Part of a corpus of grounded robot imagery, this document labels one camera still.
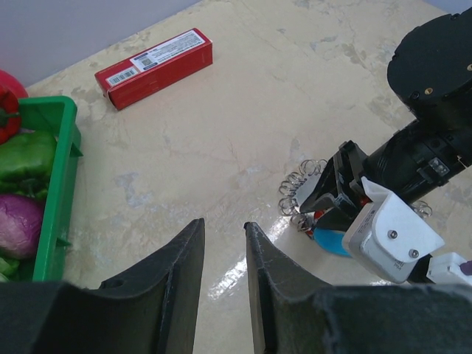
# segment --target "spiral binding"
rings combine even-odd
[[[304,160],[298,171],[290,173],[279,186],[280,194],[284,195],[284,198],[279,201],[279,212],[283,216],[289,216],[290,222],[296,226],[299,232],[310,231],[315,224],[315,219],[312,214],[301,214],[299,212],[299,205],[295,198],[296,191],[309,177],[321,175],[326,164],[327,161],[324,159]],[[433,209],[425,201],[415,201],[410,207],[422,219],[429,218],[433,213]]]

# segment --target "marble tabletop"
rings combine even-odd
[[[246,221],[323,280],[381,284],[289,226],[277,188],[302,160],[349,139],[370,153],[413,119],[386,65],[408,31],[439,15],[420,0],[204,0],[29,87],[79,108],[65,278],[95,288],[204,217],[202,354],[252,353]],[[95,72],[193,27],[212,39],[213,65],[123,111],[107,102]],[[444,250],[465,257],[471,181],[466,171],[426,198]]]

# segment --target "green plastic basket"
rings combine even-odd
[[[51,131],[58,138],[49,192],[44,210],[38,253],[34,260],[21,261],[20,280],[59,280],[64,271],[67,236],[74,197],[75,175],[80,152],[80,132],[75,125],[77,106],[69,97],[20,99],[21,126],[34,131]]]

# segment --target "red cardboard box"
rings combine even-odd
[[[172,85],[213,63],[212,42],[194,28],[95,74],[117,109]]]

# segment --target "bolt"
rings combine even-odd
[[[389,237],[392,239],[395,239],[398,237],[398,233],[395,230],[390,230],[389,231]]]
[[[416,249],[410,249],[409,256],[411,258],[418,258],[420,253]]]
[[[417,100],[418,98],[420,98],[420,92],[418,91],[413,92],[412,94],[410,94],[410,98],[412,100]]]

